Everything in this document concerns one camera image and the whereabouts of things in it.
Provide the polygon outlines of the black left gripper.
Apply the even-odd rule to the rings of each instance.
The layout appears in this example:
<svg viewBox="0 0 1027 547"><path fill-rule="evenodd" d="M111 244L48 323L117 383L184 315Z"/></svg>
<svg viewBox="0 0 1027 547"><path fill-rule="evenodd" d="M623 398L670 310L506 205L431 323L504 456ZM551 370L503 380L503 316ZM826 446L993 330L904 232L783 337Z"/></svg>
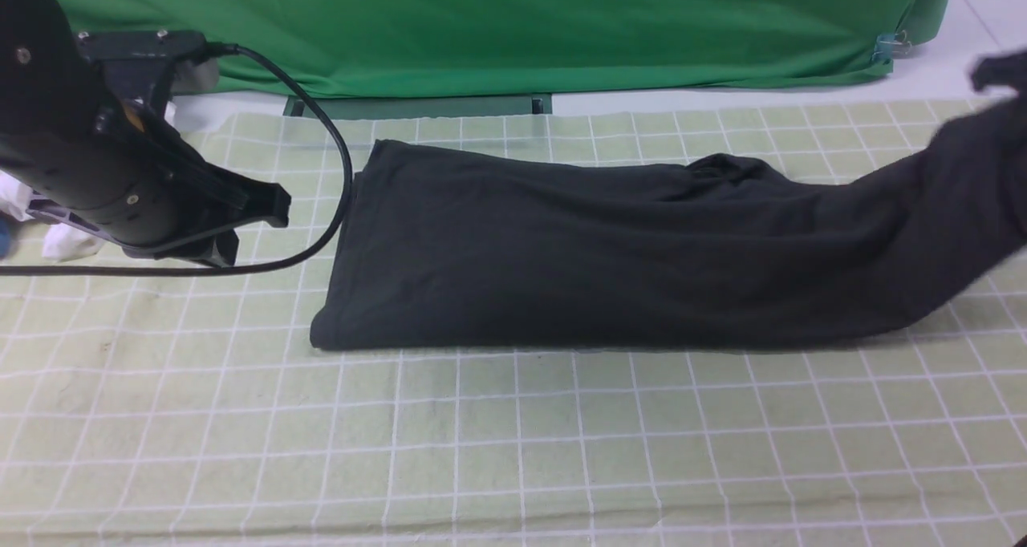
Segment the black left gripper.
<svg viewBox="0 0 1027 547"><path fill-rule="evenodd" d="M2 170L42 209L144 261L232 268L234 228L289 225L279 183L203 164L159 117L116 97L56 0L2 0Z"/></svg>

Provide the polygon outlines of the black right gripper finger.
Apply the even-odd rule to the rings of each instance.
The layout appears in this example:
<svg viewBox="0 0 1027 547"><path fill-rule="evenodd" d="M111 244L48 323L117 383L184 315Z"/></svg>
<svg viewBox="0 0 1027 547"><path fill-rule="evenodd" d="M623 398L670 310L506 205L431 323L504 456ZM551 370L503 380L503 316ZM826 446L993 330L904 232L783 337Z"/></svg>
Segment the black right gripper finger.
<svg viewBox="0 0 1027 547"><path fill-rule="evenodd" d="M1026 50L980 58L971 71L969 82L976 93L998 87L1015 91L1017 96L1025 97Z"/></svg>

